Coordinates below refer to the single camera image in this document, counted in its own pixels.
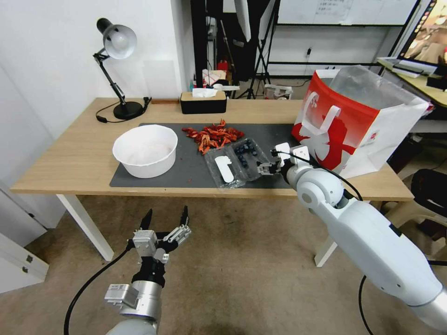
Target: lamp arm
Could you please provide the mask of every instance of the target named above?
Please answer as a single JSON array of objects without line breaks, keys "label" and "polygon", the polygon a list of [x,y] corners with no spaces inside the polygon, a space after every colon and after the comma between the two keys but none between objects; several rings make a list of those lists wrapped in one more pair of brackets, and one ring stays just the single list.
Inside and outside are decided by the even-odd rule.
[{"label": "lamp arm", "polygon": [[95,58],[95,60],[98,63],[99,67],[101,68],[101,70],[104,72],[104,75],[106,76],[107,80],[109,81],[110,86],[112,87],[113,91],[115,92],[115,94],[120,99],[120,104],[122,106],[124,106],[124,105],[126,105],[126,101],[124,100],[125,96],[124,96],[123,91],[120,89],[120,87],[117,85],[117,83],[113,82],[112,78],[110,78],[110,75],[108,74],[108,72],[106,71],[104,65],[102,64],[102,62],[104,62],[107,58],[110,57],[107,54],[103,54],[104,51],[105,51],[104,48],[101,49],[100,51],[95,53],[93,55],[93,57]]}]

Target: paper bag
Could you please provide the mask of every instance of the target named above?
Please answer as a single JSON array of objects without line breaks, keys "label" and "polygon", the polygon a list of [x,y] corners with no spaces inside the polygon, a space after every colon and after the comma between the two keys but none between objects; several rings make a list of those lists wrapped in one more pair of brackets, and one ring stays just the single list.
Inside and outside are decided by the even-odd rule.
[{"label": "paper bag", "polygon": [[[313,158],[344,178],[380,170],[428,107],[366,68],[350,68],[340,74],[315,71],[292,129]],[[334,86],[350,97],[335,92],[322,78],[335,78]]]}]

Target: desk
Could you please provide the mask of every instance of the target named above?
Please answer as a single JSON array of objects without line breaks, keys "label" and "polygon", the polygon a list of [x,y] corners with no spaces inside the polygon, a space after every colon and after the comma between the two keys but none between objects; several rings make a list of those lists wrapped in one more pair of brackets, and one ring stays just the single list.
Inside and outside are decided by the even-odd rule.
[{"label": "desk", "polygon": [[420,75],[416,78],[411,78],[404,74],[392,72],[393,66],[390,62],[382,59],[377,59],[377,62],[405,84],[408,84],[409,87],[424,95],[426,97],[425,100],[430,100],[438,106],[447,107],[447,93],[439,88],[427,86],[427,77]]},{"label": "desk", "polygon": [[[182,114],[178,104],[150,104],[146,113],[136,119],[116,124],[98,122],[95,112],[115,101],[114,98],[95,99],[11,188],[17,193],[56,194],[107,261],[112,259],[113,250],[76,194],[237,198],[296,196],[291,188],[238,188],[222,191],[216,188],[113,188],[109,183],[118,166],[112,155],[115,139],[142,122],[213,123],[222,117],[230,124],[292,124],[300,111],[301,100],[229,100],[224,114],[190,115]],[[110,108],[102,115],[113,120],[112,110]],[[376,173],[351,178],[349,181],[365,200],[408,201],[413,198],[387,164]]]}]

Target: monitor screen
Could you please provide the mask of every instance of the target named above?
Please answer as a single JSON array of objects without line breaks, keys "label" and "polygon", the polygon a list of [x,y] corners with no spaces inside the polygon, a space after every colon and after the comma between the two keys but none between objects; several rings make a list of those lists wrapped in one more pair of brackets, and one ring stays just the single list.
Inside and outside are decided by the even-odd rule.
[{"label": "monitor screen", "polygon": [[436,66],[447,65],[447,0],[429,3],[399,58]]}]

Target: table leg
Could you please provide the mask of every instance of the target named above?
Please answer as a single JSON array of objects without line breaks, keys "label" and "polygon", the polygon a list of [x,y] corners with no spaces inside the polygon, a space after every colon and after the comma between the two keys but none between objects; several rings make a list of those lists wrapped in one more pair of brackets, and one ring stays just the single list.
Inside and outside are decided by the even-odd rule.
[{"label": "table leg", "polygon": [[314,257],[315,265],[317,265],[318,268],[322,267],[324,263],[326,263],[329,256],[332,255],[336,247],[337,244],[335,243],[335,241],[332,239],[332,237],[328,236],[325,243]]},{"label": "table leg", "polygon": [[98,249],[99,253],[106,261],[111,261],[113,257],[113,250],[107,243],[104,236],[102,236],[98,227],[88,215],[87,211],[78,200],[76,195],[72,194],[56,194],[67,211],[71,214],[76,223],[81,227],[88,239]]}]

